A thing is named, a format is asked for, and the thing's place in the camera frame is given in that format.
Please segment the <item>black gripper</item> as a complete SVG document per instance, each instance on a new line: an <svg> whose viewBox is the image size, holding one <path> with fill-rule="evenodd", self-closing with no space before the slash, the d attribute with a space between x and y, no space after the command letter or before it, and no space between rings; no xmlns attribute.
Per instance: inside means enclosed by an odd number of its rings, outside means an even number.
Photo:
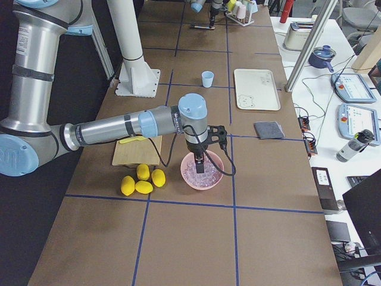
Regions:
<svg viewBox="0 0 381 286"><path fill-rule="evenodd" d="M216 22L216 17L218 14L219 14L218 9L210 8L210 10L209 10L209 18L210 18L209 27L214 27L215 22Z"/></svg>
<svg viewBox="0 0 381 286"><path fill-rule="evenodd" d="M206 143L191 143L186 141L187 148L193 153L196 173L204 173L204 151L207 150L208 144Z"/></svg>

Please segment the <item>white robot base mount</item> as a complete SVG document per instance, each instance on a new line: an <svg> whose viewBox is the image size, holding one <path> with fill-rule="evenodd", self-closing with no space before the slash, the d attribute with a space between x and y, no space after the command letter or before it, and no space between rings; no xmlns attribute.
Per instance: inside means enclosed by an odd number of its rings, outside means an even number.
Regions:
<svg viewBox="0 0 381 286"><path fill-rule="evenodd" d="M133 1L108 1L123 63L116 95L153 98L161 71L145 61Z"/></svg>

